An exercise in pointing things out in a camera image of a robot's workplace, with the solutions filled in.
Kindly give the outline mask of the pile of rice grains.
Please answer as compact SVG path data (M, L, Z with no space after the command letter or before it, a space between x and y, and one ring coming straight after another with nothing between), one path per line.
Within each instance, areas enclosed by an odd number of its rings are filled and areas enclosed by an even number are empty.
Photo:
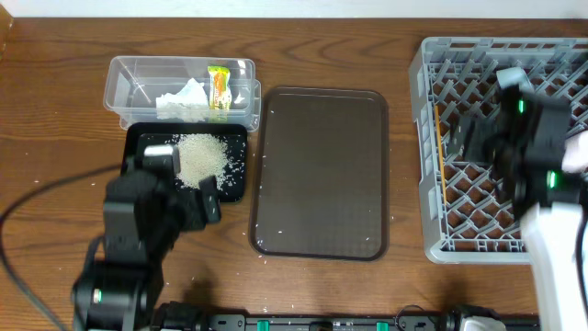
M211 134L176 134L170 140L180 155L181 170L176 175L182 188L199 188L198 182L215 176L217 190L235 187L242 179L244 161L230 156L229 143Z

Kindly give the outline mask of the wooden chopstick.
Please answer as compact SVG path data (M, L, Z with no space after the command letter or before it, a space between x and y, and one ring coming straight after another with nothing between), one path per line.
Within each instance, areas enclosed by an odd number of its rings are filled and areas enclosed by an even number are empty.
M447 186L445 182L445 162L444 162L444 154L443 154L443 141L442 135L440 130L440 116L438 106L434 106L435 111L435 133L436 133L436 143L437 143L437 153L438 153L438 163L439 163L439 171L440 171L440 182L441 182L441 193L442 193L442 201L443 206L447 205Z

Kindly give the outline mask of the black rectangular tray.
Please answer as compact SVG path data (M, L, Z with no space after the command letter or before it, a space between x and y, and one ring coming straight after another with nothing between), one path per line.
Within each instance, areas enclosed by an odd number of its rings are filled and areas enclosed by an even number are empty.
M173 144L180 151L180 191L198 191L208 176L217 180L220 201L237 202L245 189L247 130L238 124L136 123L128 129L123 157L137 156L152 145Z

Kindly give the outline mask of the small light blue bowl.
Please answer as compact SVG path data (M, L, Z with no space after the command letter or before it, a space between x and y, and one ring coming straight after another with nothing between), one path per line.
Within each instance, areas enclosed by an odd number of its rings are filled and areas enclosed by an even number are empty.
M520 67L511 67L497 71L496 77L497 83L501 89L516 86L521 91L534 91L534 87L531 84L525 70Z

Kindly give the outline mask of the white tissue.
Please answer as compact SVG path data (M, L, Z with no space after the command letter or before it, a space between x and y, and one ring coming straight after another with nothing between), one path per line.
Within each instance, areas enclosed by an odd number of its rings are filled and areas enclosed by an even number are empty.
M206 118L209 99L203 85L194 78L177 93L165 93L155 99L156 115L159 120L179 119L199 122Z

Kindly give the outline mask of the white cup pink inside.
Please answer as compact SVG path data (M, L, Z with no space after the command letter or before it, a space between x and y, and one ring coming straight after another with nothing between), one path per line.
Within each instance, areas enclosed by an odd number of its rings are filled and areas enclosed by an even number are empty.
M581 173L588 166L588 132L578 133L565 142L561 169L567 173Z

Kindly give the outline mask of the orange green snack wrapper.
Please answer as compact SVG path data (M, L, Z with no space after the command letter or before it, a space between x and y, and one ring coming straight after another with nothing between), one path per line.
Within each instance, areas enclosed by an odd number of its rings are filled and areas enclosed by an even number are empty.
M232 103L232 92L229 88L231 72L223 66L209 66L209 108L210 121L225 123Z

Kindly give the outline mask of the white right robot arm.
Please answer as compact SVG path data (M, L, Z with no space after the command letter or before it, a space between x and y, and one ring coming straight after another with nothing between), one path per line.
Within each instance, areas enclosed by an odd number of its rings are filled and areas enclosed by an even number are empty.
M517 86L501 92L494 120L462 116L449 151L492 165L512 203L533 272L540 326L587 327L587 181L565 165L569 103Z

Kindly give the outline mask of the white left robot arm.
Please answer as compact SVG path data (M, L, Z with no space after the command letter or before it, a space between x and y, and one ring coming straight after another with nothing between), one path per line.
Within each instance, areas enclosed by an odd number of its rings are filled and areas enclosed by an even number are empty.
M107 183L105 232L88 247L73 286L76 330L137 330L148 326L164 286L163 260L179 235L221 219L215 177L199 190L175 186L171 155L132 156Z

